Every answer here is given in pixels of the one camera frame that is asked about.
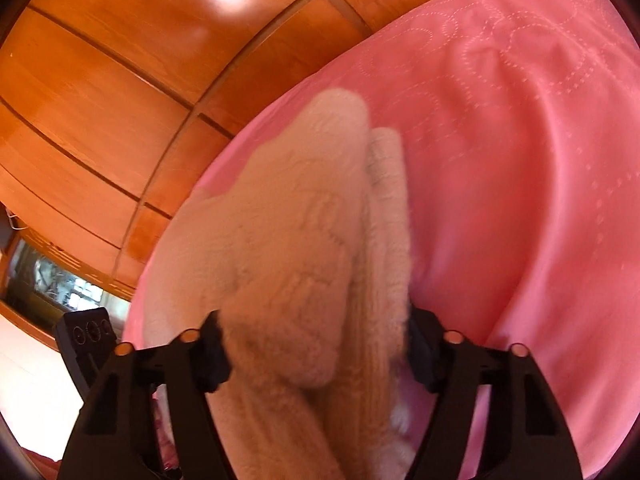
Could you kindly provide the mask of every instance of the pink fabric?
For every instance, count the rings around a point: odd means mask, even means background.
[[[640,53],[612,5],[433,0],[268,107],[197,187],[224,193],[332,86],[402,135],[414,302],[479,344],[532,348],[585,476],[598,471],[640,410]],[[144,293],[143,276],[126,328],[138,344]],[[424,412],[424,391],[406,390]]]

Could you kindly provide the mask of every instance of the white fleece fabric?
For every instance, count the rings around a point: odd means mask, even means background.
[[[208,401],[240,480],[404,478],[414,452],[391,420],[409,250],[399,136],[341,89],[229,192],[181,208],[149,270],[145,343],[220,310],[233,371]]]

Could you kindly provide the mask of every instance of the pink bedspread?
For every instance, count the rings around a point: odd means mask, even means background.
[[[269,106],[197,187],[224,193],[332,86],[402,134],[414,302],[479,344],[532,348],[584,475],[598,471],[640,411],[640,52],[612,5],[433,0]],[[144,293],[143,276],[139,346]],[[406,391],[417,440],[430,400]]]

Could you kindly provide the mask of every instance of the white wall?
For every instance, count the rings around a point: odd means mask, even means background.
[[[20,445],[60,460],[81,405],[60,354],[0,316],[0,412]]]
[[[129,307],[131,306],[129,301],[123,300],[122,298],[109,294],[108,292],[103,292],[102,299],[100,300],[100,306],[107,309],[111,325],[113,326],[116,335],[121,337],[122,331],[124,330],[124,322],[127,320],[127,316],[129,315]]]

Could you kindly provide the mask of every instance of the wooden ceiling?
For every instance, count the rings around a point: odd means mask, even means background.
[[[32,0],[0,49],[0,201],[135,286],[263,108],[428,0]]]

